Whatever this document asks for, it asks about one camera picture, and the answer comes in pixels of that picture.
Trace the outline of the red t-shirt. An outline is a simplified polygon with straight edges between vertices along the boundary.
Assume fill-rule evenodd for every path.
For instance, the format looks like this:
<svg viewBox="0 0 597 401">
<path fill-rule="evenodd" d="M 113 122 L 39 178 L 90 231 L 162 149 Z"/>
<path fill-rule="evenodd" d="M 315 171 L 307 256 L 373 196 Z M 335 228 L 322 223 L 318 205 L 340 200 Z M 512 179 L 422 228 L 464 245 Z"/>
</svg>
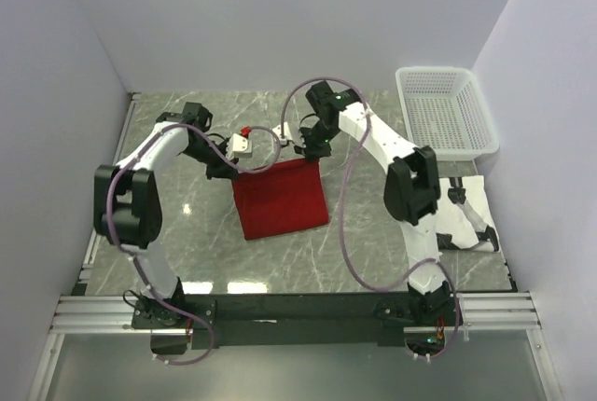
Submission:
<svg viewBox="0 0 597 401">
<path fill-rule="evenodd" d="M 232 181 L 243 236 L 248 241 L 318 228 L 329 222 L 319 162 L 292 159 Z"/>
</svg>

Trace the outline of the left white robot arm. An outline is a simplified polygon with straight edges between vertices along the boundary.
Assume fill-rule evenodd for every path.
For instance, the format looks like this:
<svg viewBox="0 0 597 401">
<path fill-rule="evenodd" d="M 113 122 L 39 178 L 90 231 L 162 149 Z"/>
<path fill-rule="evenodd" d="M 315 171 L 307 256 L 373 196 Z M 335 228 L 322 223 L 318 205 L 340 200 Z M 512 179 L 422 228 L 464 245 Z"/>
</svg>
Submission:
<svg viewBox="0 0 597 401">
<path fill-rule="evenodd" d="M 212 113 L 199 103 L 186 103 L 180 113 L 164 112 L 129 156 L 115 165 L 99 166 L 94 174 L 95 231 L 123 247 L 140 275 L 142 294 L 159 298 L 153 316 L 167 328 L 184 322 L 187 306 L 177 298 L 181 284 L 161 250 L 158 177 L 180 155 L 204 164 L 209 179 L 233 180 L 238 176 L 223 159 L 229 139 L 215 143 L 208 138 L 212 119 Z"/>
</svg>

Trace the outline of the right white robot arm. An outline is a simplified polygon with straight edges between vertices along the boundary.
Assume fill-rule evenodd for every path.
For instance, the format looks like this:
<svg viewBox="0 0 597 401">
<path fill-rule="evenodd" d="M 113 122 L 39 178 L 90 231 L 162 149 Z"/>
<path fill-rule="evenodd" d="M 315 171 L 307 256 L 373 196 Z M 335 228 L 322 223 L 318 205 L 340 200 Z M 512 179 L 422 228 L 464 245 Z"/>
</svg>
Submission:
<svg viewBox="0 0 597 401">
<path fill-rule="evenodd" d="M 410 269 L 404 279 L 410 294 L 410 317 L 431 325 L 451 300 L 450 282 L 440 267 L 436 214 L 440 199 L 437 155 L 430 146 L 408 141 L 369 108 L 364 96 L 349 87 L 335 92 L 331 77 L 300 84 L 318 121 L 289 133 L 282 121 L 280 138 L 294 145 L 308 161 L 331 155 L 330 142 L 343 132 L 358 141 L 355 153 L 366 150 L 385 173 L 383 203 L 398 222 Z"/>
</svg>

